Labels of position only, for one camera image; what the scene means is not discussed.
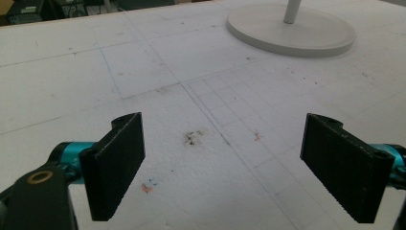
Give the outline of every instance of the round lamp base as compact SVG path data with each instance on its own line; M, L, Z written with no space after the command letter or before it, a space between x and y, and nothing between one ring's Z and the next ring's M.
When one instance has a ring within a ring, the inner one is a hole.
M349 50L355 30L340 18L300 7L294 24L283 22L286 5L261 4L232 10L227 18L231 34L252 46L276 54L321 58Z

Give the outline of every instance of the dirt spot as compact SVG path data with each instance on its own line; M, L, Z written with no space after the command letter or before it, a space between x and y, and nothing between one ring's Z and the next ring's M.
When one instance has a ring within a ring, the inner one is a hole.
M256 132L254 135L255 135L254 141L259 141L260 138L262 137L258 132Z
M167 95L170 90L165 86L159 89L156 89L155 92L160 93L161 95Z
M150 192L152 192L153 188L152 187L148 187L145 183L143 183L141 185L141 189L146 192L146 194L149 194Z
M184 135L185 146L196 146L201 145L200 138L204 135L204 131L198 130L193 132L188 132Z

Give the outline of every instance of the white table surface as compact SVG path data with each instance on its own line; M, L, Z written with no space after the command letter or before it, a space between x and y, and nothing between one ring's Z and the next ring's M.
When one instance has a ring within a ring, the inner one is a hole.
M0 28L0 189L58 143L97 141L114 118L143 112L147 158L115 217L93 222L83 186L70 186L80 229L392 229L404 192L387 189L375 224L357 224L299 155L308 112L367 143L406 146L406 8L305 0L358 38L339 57L297 58L228 33L230 9L263 2L287 3L218 0Z

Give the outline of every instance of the red mark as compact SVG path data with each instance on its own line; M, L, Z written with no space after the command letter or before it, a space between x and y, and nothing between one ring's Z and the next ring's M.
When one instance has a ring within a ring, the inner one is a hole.
M141 189L144 191L144 192L146 192L147 194L149 194L149 192L152 192L152 187L147 187L147 185L146 184L142 184L141 185Z

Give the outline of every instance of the black rubber pad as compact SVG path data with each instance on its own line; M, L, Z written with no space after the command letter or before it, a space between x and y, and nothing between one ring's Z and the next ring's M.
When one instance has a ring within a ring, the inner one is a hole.
M141 113L118 118L112 126L79 155L93 220L113 217L145 158Z
M301 158L357 222L374 222L395 160L389 153L336 120L307 114Z

